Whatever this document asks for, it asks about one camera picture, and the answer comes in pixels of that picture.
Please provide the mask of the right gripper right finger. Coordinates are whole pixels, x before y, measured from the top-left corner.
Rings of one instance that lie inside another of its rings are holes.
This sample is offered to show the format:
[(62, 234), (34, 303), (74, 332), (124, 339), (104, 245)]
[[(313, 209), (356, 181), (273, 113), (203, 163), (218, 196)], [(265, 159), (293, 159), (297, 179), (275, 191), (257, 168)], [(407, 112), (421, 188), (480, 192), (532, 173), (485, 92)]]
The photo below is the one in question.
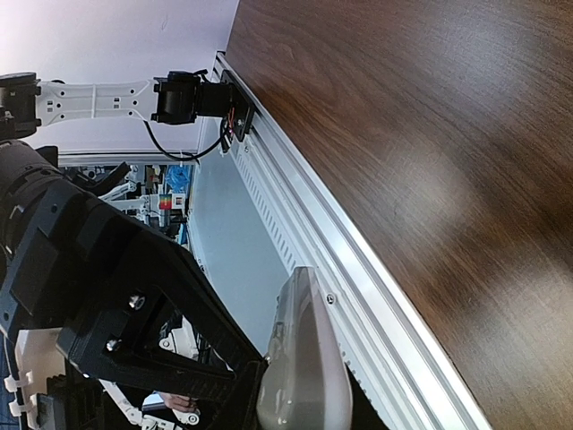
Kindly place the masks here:
[(348, 378), (353, 394), (353, 409), (351, 418), (352, 430), (388, 430), (387, 426), (380, 419), (370, 401), (368, 401), (360, 384), (355, 379), (351, 371), (348, 371)]

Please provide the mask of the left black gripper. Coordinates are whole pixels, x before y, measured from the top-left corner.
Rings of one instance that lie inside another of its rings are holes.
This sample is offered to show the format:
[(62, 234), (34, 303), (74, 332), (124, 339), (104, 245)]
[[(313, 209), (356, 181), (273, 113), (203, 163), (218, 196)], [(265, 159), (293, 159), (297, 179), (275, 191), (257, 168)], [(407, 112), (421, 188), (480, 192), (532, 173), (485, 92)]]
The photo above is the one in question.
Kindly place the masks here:
[(81, 308), (57, 341), (78, 371), (199, 399), (251, 393), (261, 354), (192, 255), (122, 258), (142, 231), (174, 242), (67, 181), (4, 189), (3, 335), (62, 327)]

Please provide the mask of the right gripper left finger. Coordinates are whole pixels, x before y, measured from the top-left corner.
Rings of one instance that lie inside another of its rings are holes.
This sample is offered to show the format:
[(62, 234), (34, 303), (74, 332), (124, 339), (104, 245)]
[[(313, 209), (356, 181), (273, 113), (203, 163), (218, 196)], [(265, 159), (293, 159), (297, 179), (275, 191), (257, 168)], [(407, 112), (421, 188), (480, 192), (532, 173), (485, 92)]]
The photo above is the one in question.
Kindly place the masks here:
[(223, 406), (214, 416), (210, 429), (214, 430), (253, 430), (260, 429), (256, 405), (261, 387), (262, 376), (267, 363), (251, 361), (238, 377), (235, 388)]

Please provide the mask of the white remote control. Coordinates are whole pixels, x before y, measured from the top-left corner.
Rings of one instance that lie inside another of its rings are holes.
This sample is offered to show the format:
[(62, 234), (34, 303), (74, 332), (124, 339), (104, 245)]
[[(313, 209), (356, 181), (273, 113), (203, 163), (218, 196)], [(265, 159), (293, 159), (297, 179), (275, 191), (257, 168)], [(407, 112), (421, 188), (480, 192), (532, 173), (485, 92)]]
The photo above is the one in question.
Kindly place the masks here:
[(280, 290), (266, 360), (263, 429), (351, 427), (351, 384), (314, 268), (294, 268)]

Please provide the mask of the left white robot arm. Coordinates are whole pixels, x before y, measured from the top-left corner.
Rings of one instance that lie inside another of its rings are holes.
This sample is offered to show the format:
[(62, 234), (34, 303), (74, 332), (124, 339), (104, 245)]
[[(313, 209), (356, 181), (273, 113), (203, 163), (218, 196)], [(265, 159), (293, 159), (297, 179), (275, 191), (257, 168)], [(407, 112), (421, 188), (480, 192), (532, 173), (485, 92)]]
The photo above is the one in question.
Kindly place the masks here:
[(250, 101), (200, 73), (123, 84), (71, 85), (34, 73), (1, 80), (1, 331), (56, 328), (79, 371), (141, 389), (221, 402), (250, 397), (261, 354), (192, 254), (57, 168), (25, 138), (77, 119), (185, 125), (218, 117), (243, 137)]

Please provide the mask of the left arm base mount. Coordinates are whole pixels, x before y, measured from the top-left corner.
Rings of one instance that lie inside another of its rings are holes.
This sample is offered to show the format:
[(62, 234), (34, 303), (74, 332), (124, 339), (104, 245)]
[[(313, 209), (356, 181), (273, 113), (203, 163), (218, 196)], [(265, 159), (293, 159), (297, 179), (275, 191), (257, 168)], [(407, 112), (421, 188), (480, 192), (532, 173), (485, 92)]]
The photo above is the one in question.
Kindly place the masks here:
[(223, 70), (220, 81), (231, 87), (231, 109), (228, 115), (228, 128), (232, 135), (239, 142), (242, 142), (251, 130), (255, 104), (230, 70)]

